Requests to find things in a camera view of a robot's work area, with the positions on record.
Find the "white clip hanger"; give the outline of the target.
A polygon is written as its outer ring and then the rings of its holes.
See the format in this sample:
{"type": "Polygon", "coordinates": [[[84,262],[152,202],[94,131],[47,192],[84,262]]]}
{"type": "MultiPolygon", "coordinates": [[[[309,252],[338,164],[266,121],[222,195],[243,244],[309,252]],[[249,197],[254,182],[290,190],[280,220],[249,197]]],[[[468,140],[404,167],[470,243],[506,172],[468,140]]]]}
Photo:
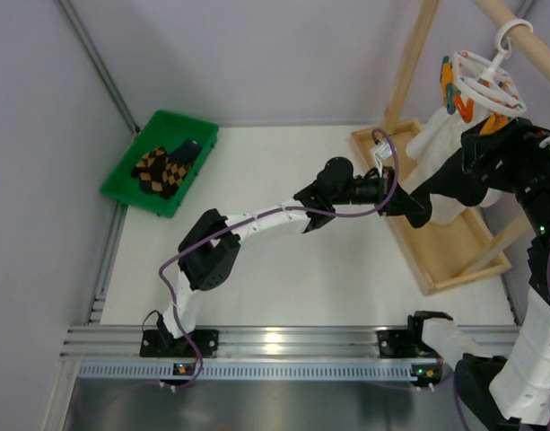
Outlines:
{"type": "Polygon", "coordinates": [[[533,30],[533,25],[523,19],[504,24],[495,35],[496,53],[492,59],[468,50],[456,51],[442,59],[442,106],[448,114],[458,114],[467,124],[474,116],[483,116],[482,135],[491,135],[527,111],[511,75],[502,68],[512,54],[511,39],[506,33],[519,26],[533,30]]]}

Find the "brown argyle sock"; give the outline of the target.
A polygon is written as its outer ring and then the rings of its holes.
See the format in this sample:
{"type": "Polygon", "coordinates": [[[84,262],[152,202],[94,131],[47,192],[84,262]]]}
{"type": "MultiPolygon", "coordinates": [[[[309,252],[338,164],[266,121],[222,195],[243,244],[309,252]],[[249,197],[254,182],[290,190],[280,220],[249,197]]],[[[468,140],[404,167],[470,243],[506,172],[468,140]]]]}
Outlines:
{"type": "Polygon", "coordinates": [[[193,164],[193,162],[180,163],[167,158],[162,172],[162,191],[160,192],[162,198],[169,199],[177,193],[193,164]]]}
{"type": "Polygon", "coordinates": [[[131,177],[139,181],[139,189],[145,194],[159,194],[163,191],[162,175],[166,170],[168,153],[159,146],[144,154],[133,167],[131,177]]]}

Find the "dark navy sock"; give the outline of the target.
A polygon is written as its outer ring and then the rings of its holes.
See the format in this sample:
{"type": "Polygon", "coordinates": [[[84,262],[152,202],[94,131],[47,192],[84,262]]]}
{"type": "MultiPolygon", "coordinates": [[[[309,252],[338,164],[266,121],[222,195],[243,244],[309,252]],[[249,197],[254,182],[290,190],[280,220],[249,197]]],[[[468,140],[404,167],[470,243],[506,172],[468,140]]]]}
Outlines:
{"type": "Polygon", "coordinates": [[[178,148],[169,153],[169,160],[175,164],[191,164],[202,152],[202,147],[194,140],[185,140],[178,148]]]}

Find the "black sock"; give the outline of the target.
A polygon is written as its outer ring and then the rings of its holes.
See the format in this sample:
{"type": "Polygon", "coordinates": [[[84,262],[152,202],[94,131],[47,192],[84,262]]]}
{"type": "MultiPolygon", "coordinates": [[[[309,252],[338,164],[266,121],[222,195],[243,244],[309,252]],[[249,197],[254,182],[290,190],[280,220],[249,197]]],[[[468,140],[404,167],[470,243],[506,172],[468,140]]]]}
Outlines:
{"type": "Polygon", "coordinates": [[[420,213],[406,215],[412,227],[421,228],[431,220],[432,195],[454,199],[465,207],[477,206],[484,200],[489,187],[480,178],[464,172],[463,153],[462,149],[458,149],[434,174],[416,187],[403,187],[422,207],[420,213]]]}

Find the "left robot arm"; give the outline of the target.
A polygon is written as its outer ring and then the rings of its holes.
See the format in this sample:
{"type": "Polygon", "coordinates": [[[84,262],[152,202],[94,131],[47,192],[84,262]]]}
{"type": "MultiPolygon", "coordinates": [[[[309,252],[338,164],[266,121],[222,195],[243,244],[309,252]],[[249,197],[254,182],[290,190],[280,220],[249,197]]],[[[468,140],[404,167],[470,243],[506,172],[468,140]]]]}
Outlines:
{"type": "Polygon", "coordinates": [[[348,159],[334,157],[310,185],[282,204],[241,215],[222,215],[215,208],[205,211],[179,244],[177,255],[164,264],[177,265],[178,280],[163,281],[170,305],[157,315],[155,329],[144,333],[145,355],[170,357],[195,345],[202,295],[227,280],[243,247],[310,233],[334,220],[337,206],[367,204],[372,213],[405,216],[417,227],[426,223],[432,210],[398,185],[395,169],[373,168],[356,176],[348,159]]]}

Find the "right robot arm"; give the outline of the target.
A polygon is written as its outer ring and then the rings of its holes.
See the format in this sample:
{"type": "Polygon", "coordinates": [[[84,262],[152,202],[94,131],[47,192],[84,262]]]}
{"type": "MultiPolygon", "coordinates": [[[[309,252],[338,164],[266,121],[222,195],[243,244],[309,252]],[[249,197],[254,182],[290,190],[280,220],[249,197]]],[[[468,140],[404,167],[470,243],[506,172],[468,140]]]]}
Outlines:
{"type": "Polygon", "coordinates": [[[458,150],[412,191],[423,206],[412,224],[432,220],[435,196],[476,207],[489,191],[513,196],[533,233],[527,309],[507,357],[459,353],[457,392],[488,428],[550,430],[550,129],[515,118],[491,134],[480,125],[463,132],[458,150]]]}

